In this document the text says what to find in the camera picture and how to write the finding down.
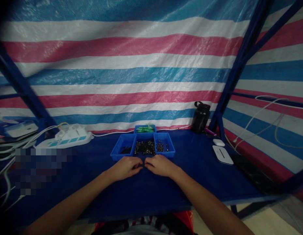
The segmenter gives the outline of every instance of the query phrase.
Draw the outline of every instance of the pixelated area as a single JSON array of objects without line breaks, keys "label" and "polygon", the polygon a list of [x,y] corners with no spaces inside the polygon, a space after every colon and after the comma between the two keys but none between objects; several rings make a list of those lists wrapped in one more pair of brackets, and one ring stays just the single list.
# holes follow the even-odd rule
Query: pixelated area
[{"label": "pixelated area", "polygon": [[61,182],[63,170],[75,156],[75,149],[16,149],[15,188],[21,195],[36,195],[47,183]]}]

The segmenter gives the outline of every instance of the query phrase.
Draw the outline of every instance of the forearm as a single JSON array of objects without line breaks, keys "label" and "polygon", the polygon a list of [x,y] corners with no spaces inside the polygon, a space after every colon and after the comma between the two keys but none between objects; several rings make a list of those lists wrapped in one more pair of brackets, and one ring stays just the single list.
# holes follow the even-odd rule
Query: forearm
[{"label": "forearm", "polygon": [[22,234],[63,234],[85,208],[113,181],[103,172],[93,181],[51,208],[28,226]]},{"label": "forearm", "polygon": [[171,178],[179,185],[214,235],[253,234],[222,202],[181,168]]}]

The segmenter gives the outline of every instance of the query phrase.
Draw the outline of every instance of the striped tarp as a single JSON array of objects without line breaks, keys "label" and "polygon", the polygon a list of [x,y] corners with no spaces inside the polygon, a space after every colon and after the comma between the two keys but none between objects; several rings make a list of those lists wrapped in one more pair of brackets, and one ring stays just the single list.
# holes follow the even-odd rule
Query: striped tarp
[{"label": "striped tarp", "polygon": [[[257,1],[26,1],[0,40],[57,123],[94,132],[189,125],[218,103]],[[1,94],[5,87],[0,74]],[[21,99],[6,119],[33,117]]]},{"label": "striped tarp", "polygon": [[[276,1],[259,38],[293,2]],[[248,61],[235,91],[303,102],[303,8]],[[251,117],[267,104],[232,96],[223,116],[228,138],[235,139]],[[276,104],[261,111],[241,138],[248,138],[268,127],[283,109],[286,115],[279,125],[278,140],[289,146],[303,147],[303,109],[289,108],[286,111],[285,107]],[[247,139],[237,149],[276,181],[283,182],[303,169],[303,149],[279,144],[274,137],[276,125],[277,122],[258,136]]]}]

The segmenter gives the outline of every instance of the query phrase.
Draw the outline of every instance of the blue tabletop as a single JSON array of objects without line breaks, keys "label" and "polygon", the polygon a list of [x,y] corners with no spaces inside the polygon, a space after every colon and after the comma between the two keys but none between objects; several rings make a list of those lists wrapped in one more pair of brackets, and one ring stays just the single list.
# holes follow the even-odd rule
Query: blue tabletop
[{"label": "blue tabletop", "polygon": [[[216,159],[212,149],[212,137],[194,134],[190,130],[168,132],[176,150],[172,161],[221,201],[235,204],[269,199],[234,165],[223,164]],[[49,178],[51,182],[43,185],[42,189],[37,189],[36,195],[24,197],[7,212],[14,227],[30,224],[111,167],[114,162],[110,153],[119,136],[112,134],[95,137],[90,143],[75,147],[77,155],[61,164],[61,170]],[[235,153],[228,146],[226,149],[230,154]],[[19,195],[20,190],[13,190],[7,205],[14,202]],[[139,174],[105,189],[79,219],[89,219],[92,223],[190,208],[190,202],[171,179],[154,175],[143,168]]]}]

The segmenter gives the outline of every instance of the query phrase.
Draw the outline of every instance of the white power strip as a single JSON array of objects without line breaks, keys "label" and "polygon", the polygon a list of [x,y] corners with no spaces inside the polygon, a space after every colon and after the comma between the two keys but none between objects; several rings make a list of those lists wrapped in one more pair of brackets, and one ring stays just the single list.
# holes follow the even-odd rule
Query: white power strip
[{"label": "white power strip", "polygon": [[37,145],[37,149],[65,149],[90,142],[94,137],[79,124],[61,126],[55,138],[47,139]]}]

